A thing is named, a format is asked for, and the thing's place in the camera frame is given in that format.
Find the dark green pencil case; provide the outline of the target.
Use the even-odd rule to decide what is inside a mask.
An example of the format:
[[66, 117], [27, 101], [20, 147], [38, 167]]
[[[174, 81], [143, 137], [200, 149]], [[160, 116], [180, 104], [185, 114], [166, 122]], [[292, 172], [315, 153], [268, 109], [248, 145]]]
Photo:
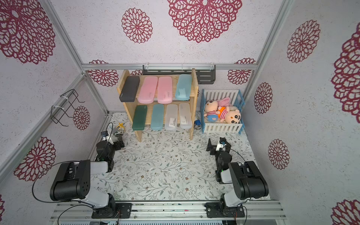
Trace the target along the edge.
[[134, 119], [133, 119], [133, 125], [132, 125], [132, 129], [134, 131], [144, 130], [146, 116], [147, 116], [147, 109], [148, 109], [148, 107], [146, 105], [136, 106], [135, 113], [134, 113]]

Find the teal pencil case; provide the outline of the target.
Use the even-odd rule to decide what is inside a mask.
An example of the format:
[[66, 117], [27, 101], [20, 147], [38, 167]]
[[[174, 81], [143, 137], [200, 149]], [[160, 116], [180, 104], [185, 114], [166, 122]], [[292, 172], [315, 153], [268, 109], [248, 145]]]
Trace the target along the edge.
[[155, 104], [151, 116], [151, 129], [154, 131], [162, 130], [164, 125], [164, 105]]

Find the clear pencil case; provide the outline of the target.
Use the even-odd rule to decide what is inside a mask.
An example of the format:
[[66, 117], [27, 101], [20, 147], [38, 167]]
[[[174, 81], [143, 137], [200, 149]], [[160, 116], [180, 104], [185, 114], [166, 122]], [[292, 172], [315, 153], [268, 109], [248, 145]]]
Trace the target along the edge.
[[168, 104], [166, 107], [166, 130], [176, 130], [178, 119], [178, 106], [176, 104]]
[[192, 127], [192, 117], [189, 103], [180, 103], [179, 104], [179, 117], [180, 117], [180, 127], [182, 129], [190, 129]]

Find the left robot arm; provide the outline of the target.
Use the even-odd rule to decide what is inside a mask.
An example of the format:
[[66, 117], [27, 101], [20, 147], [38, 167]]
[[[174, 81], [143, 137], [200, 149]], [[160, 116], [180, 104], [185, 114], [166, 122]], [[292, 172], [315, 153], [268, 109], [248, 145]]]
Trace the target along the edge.
[[93, 209], [92, 218], [125, 218], [128, 206], [116, 203], [112, 194], [91, 187], [92, 175], [112, 172], [115, 151], [125, 147], [122, 135], [122, 131], [111, 135], [102, 132], [102, 139], [96, 145], [96, 161], [61, 163], [50, 189], [51, 200], [84, 203]]

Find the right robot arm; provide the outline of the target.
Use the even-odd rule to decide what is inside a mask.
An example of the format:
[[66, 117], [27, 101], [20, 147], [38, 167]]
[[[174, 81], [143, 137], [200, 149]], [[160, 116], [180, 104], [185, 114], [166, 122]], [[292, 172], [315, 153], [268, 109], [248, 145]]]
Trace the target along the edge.
[[249, 199], [259, 199], [269, 194], [268, 184], [254, 161], [233, 162], [232, 146], [224, 137], [217, 145], [208, 140], [206, 150], [215, 157], [216, 181], [232, 184], [233, 189], [222, 194], [219, 202], [205, 204], [208, 218], [244, 218], [247, 210], [243, 206]]

